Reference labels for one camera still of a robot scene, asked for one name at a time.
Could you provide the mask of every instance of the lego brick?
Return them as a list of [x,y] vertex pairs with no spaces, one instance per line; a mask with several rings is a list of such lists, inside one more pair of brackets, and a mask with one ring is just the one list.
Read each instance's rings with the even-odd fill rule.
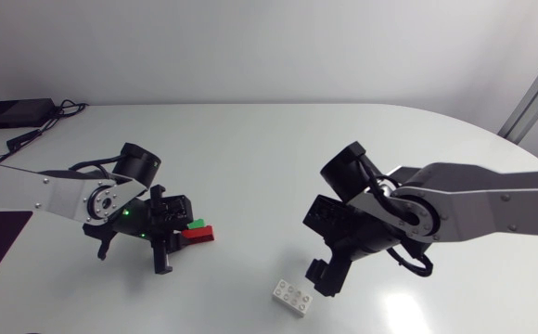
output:
[[202,219],[198,219],[195,222],[186,225],[186,227],[188,227],[188,229],[202,228],[205,227],[205,221]]
[[215,240],[213,237],[213,226],[211,225],[192,230],[184,230],[181,233],[183,234],[183,237],[190,241],[191,244]]
[[273,298],[286,305],[286,307],[296,315],[305,316],[313,301],[313,297],[308,293],[297,289],[285,280],[279,280],[273,290]]

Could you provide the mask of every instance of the power cord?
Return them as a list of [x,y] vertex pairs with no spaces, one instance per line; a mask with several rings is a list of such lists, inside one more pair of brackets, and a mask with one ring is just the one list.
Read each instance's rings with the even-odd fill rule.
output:
[[[45,132],[55,127],[55,125],[57,125],[58,121],[60,121],[61,119],[75,116],[79,114],[80,112],[84,111],[87,106],[89,106],[87,103],[75,103],[69,99],[63,100],[63,102],[61,102],[61,104],[58,106],[55,112],[50,116],[48,121],[46,121],[46,123],[43,125],[42,128],[38,130],[30,131],[29,133],[25,135],[20,135],[16,138],[8,140],[7,146],[9,148],[9,152],[0,155],[0,163],[5,161],[7,158],[11,157],[12,155],[20,152],[23,148],[30,145],[39,136],[43,135]],[[66,109],[69,109],[69,108],[77,108],[77,110],[70,113],[65,113]]]

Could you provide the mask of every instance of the green lego brick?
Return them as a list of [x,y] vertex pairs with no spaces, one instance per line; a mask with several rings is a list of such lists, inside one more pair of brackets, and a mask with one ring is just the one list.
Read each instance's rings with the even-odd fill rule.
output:
[[188,227],[188,229],[202,228],[205,227],[205,221],[202,219],[198,219],[193,223],[186,225],[186,227]]

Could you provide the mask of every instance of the black cable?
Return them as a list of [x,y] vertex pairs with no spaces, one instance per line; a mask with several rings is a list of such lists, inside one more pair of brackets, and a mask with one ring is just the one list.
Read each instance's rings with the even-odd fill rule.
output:
[[77,171],[77,170],[82,169],[82,168],[85,168],[85,167],[96,167],[96,168],[102,173],[102,176],[104,176],[104,178],[110,179],[110,174],[109,174],[109,172],[107,172],[107,170],[104,169],[104,167],[102,167],[101,164],[91,164],[91,165],[88,165],[88,166],[80,167],[80,168],[75,169],[75,170],[72,170],[72,169],[70,168],[70,171]]
[[384,196],[382,189],[378,186],[378,180],[372,169],[370,169],[370,162],[366,156],[361,156],[359,160],[360,166],[363,167],[365,173],[368,175],[368,183],[370,184],[370,192],[374,195],[374,198],[377,199],[378,204],[386,210],[388,213],[406,221],[409,224],[416,225],[418,223],[417,217],[415,217],[410,212],[404,212],[397,209],[392,203]]
[[397,260],[397,263],[399,265],[402,265],[403,267],[407,268],[410,272],[422,276],[422,277],[428,277],[432,275],[432,270],[434,269],[434,264],[429,260],[428,256],[426,254],[422,254],[419,258],[416,258],[416,260],[420,261],[422,264],[424,264],[423,267],[418,267],[415,264],[409,263],[407,260],[405,260],[399,253],[397,253],[396,250],[394,250],[392,247],[387,249],[387,253],[392,256],[393,259]]
[[[9,151],[8,153],[1,154],[0,155],[0,163],[3,162],[4,160],[6,160],[7,158],[11,157],[12,155],[18,153],[20,150],[22,150],[23,148],[30,145],[30,143],[33,142],[34,140],[36,140],[39,136],[43,135],[45,132],[47,132],[50,129],[52,129],[53,127],[55,127],[55,125],[57,125],[58,121],[60,121],[61,119],[69,118],[71,116],[75,116],[78,113],[84,111],[87,106],[89,106],[87,103],[75,103],[75,102],[73,102],[73,101],[71,101],[69,99],[63,100],[63,102],[61,102],[61,104],[58,106],[58,108],[56,108],[56,111],[50,116],[49,120],[46,121],[46,123],[36,133],[36,135],[29,138],[28,140],[23,142],[21,145],[19,145],[19,147]],[[77,108],[77,110],[75,110],[74,112],[65,113],[65,109],[69,109],[69,108]]]
[[113,163],[113,162],[118,162],[120,161],[122,158],[124,158],[125,156],[123,154],[121,154],[120,156],[116,156],[116,157],[112,157],[112,158],[107,158],[107,159],[100,159],[100,160],[96,160],[96,161],[84,161],[84,162],[78,162],[74,165],[72,165],[69,170],[70,171],[77,171],[77,170],[80,170],[82,169],[83,167],[88,167],[88,166],[97,166],[97,165],[103,165],[103,164],[107,164],[107,163]]
[[397,180],[393,179],[392,177],[388,176],[388,175],[379,175],[377,176],[377,180],[387,180],[389,182],[391,182],[395,188],[398,188],[399,186],[399,182],[397,182]]

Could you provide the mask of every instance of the black power adapter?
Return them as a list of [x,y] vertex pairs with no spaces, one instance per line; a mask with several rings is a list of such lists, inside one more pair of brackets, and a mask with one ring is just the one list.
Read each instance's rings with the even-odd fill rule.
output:
[[0,101],[0,129],[40,127],[56,113],[50,98]]

